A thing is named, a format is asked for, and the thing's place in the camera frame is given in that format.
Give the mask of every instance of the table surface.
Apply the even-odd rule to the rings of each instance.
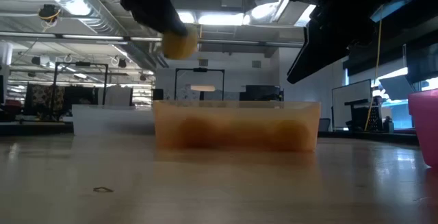
[[[364,140],[251,153],[3,137],[0,223],[438,223],[438,173],[417,147]]]

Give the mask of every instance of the ductwork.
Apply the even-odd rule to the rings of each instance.
[[[54,0],[66,11],[76,16],[97,18],[79,19],[84,25],[101,35],[126,36],[127,30],[114,18],[110,11],[99,0]],[[156,63],[151,56],[139,49],[133,42],[128,45],[116,45],[126,51],[131,59],[141,68],[155,70]]]

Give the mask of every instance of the white wall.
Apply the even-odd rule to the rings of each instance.
[[[187,60],[166,60],[168,69],[157,69],[155,87],[164,89],[165,96],[173,99],[175,91],[175,69],[199,67],[198,59],[209,60],[208,69],[224,69],[224,91],[244,92],[247,85],[273,85],[271,78],[270,58],[265,58],[262,53],[228,53],[197,52]],[[252,68],[252,61],[261,61],[260,69]],[[213,85],[216,90],[222,90],[222,73],[206,72],[194,73],[193,71],[178,72],[178,86]]]
[[[342,86],[343,59],[324,67],[296,84],[291,84],[287,81],[287,72],[299,52],[300,49],[279,49],[279,78],[280,85],[285,91],[285,101],[318,101],[322,104],[321,118],[331,119],[331,91]]]
[[[194,68],[199,67],[198,59],[209,60],[209,69],[248,70],[252,69],[253,60],[261,62],[261,69],[270,70],[270,58],[265,58],[263,53],[228,53],[221,52],[195,52],[186,60],[166,60],[169,68]]]

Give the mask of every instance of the translucent plastic bin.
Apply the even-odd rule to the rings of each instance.
[[[415,92],[408,98],[424,162],[438,167],[438,90]]]
[[[320,104],[154,101],[158,149],[313,151]]]

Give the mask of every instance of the yellow cable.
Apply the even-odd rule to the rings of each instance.
[[[380,13],[381,13],[381,21],[379,23],[378,26],[378,41],[377,41],[377,62],[376,62],[376,74],[374,76],[374,84],[376,85],[376,81],[377,81],[377,69],[378,69],[378,62],[380,61],[381,58],[381,38],[382,38],[382,11],[383,11],[383,5],[379,8]],[[367,123],[365,123],[365,132],[368,128],[368,122],[370,122],[370,115],[371,115],[371,108],[372,108],[372,103],[373,103],[373,96],[371,94],[371,102],[370,102],[370,107],[368,108],[368,116],[367,116]]]
[[[48,17],[41,17],[41,16],[39,16],[41,19],[51,19],[51,18],[55,18],[59,13],[61,12],[61,9],[59,9],[58,11],[57,11],[57,13],[55,14],[55,15],[52,15],[52,16],[48,16]]]

